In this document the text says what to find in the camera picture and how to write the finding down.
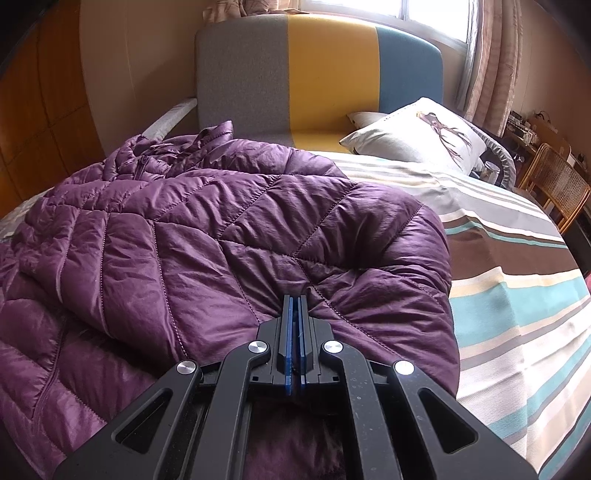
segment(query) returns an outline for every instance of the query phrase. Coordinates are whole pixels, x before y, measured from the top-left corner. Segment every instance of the beige wall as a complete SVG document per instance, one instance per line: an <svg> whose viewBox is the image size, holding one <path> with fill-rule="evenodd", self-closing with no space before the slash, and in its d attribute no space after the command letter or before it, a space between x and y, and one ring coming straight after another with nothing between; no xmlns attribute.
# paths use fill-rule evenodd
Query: beige wall
<svg viewBox="0 0 591 480"><path fill-rule="evenodd" d="M81 0L80 54L105 154L194 94L194 36L209 0ZM465 54L443 55L444 104L453 107Z"/></svg>
<svg viewBox="0 0 591 480"><path fill-rule="evenodd" d="M513 110L545 110L573 152L591 158L591 72L558 23L534 0L521 0L524 27L522 65Z"/></svg>

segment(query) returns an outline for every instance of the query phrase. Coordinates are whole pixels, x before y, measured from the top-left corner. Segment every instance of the pillow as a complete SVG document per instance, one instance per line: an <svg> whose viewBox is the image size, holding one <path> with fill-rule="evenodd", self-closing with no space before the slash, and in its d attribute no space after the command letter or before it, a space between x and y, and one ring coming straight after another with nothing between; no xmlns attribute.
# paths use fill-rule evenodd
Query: pillow
<svg viewBox="0 0 591 480"><path fill-rule="evenodd" d="M354 124L355 128L359 130L360 128L367 127L378 120L384 118L387 113L379 113L379 112L355 112L350 113L347 115L351 123Z"/></svg>
<svg viewBox="0 0 591 480"><path fill-rule="evenodd" d="M339 143L352 153L430 163L465 175L486 150L462 118L428 98L396 110Z"/></svg>

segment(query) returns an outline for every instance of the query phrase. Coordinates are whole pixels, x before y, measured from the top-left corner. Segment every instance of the silver screw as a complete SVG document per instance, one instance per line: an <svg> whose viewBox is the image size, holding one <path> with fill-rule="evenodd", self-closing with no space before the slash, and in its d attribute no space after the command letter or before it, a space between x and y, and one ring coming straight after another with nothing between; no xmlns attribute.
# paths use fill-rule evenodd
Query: silver screw
<svg viewBox="0 0 591 480"><path fill-rule="evenodd" d="M191 360L185 360L177 365L177 372L181 375L192 374L196 369L197 365L195 365L195 362L192 362Z"/></svg>
<svg viewBox="0 0 591 480"><path fill-rule="evenodd" d="M394 369L400 375L410 375L414 372L414 365L411 362L407 362L406 360L400 360L394 364Z"/></svg>
<svg viewBox="0 0 591 480"><path fill-rule="evenodd" d="M255 340L254 342L248 344L248 349L252 353L263 353L267 350L267 344L261 340Z"/></svg>
<svg viewBox="0 0 591 480"><path fill-rule="evenodd" d="M343 351L343 344L336 340L329 340L324 344L324 350L328 353L339 353Z"/></svg>

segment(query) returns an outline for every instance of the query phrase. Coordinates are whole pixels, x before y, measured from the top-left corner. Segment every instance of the bed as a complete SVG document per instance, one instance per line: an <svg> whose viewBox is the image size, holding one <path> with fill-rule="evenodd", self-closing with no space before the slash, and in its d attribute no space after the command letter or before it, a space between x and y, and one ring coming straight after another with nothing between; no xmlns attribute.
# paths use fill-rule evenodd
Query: bed
<svg viewBox="0 0 591 480"><path fill-rule="evenodd" d="M317 151L351 179L431 207L452 256L457 398L541 479L566 478L591 423L591 297L552 221L508 189L338 143L353 130L347 113L442 95L441 55L423 40L336 17L262 15L198 34L196 97L144 135L163 140L197 107L201 127L231 119L237 138ZM0 223L2 241L34 202Z"/></svg>

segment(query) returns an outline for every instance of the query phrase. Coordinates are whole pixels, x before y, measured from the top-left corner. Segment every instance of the purple down coat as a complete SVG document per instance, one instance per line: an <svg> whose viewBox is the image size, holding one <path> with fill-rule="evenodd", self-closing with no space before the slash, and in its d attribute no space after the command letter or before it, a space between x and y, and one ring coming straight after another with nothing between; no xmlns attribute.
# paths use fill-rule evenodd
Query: purple down coat
<svg viewBox="0 0 591 480"><path fill-rule="evenodd" d="M231 122L128 140L40 199L0 255L0 420L43 478L175 362L253 340L284 294L369 359L457 390L437 215L326 158L232 140ZM253 415L245 478L342 476L328 422Z"/></svg>

